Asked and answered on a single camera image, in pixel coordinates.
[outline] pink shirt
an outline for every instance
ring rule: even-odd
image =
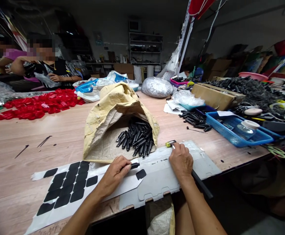
[[[17,49],[6,49],[5,53],[3,54],[4,57],[11,59],[11,60],[15,60],[17,57],[19,56],[27,56],[27,52],[24,51],[20,51]],[[37,78],[32,77],[32,78],[26,78],[24,77],[24,79],[28,80],[28,81],[32,81],[32,82],[40,82]]]

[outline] plastic bottle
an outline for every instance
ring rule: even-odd
[[[254,134],[256,134],[258,127],[260,127],[258,123],[244,120],[241,123],[237,124],[233,132],[243,139],[249,140]]]

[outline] burlap sack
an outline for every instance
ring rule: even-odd
[[[155,151],[159,134],[159,124],[138,96],[126,83],[105,86],[100,91],[100,101],[90,111],[85,126],[83,160],[89,162],[111,163],[117,156],[133,158],[134,148],[116,147],[115,140],[122,131],[128,129],[128,121],[136,116],[149,122]]]

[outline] striped shirt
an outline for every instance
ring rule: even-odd
[[[61,77],[73,77],[73,76],[81,77],[80,74],[75,70],[74,66],[70,62],[60,59],[60,58],[54,61],[54,64],[52,65],[48,65],[44,63],[43,61],[39,61],[39,64],[32,64],[32,63],[27,62],[24,64],[24,68],[26,71],[28,71],[29,74],[31,73],[33,74],[34,72],[36,72],[36,73],[43,73],[47,75],[50,73],[50,71],[52,71],[52,73],[58,76],[61,76]],[[60,83],[59,87],[64,86],[67,88],[72,88],[74,82],[72,81],[72,82],[59,82],[59,83]],[[44,87],[49,88],[47,84],[43,82],[42,84]]]

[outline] metal shelf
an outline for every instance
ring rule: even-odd
[[[154,42],[154,41],[139,41],[139,40],[130,40],[130,42],[136,42],[136,43],[154,43],[154,44],[161,44],[162,42]]]
[[[132,64],[137,64],[137,65],[160,65],[160,62],[159,63],[143,63],[143,62],[137,62],[137,63],[132,63]]]
[[[137,52],[137,51],[130,51],[131,53],[154,53],[154,54],[160,54],[161,52]]]
[[[135,32],[129,32],[129,34],[145,35],[145,36],[155,36],[155,37],[163,37],[162,35],[156,35],[156,34],[144,34],[144,33],[135,33]]]

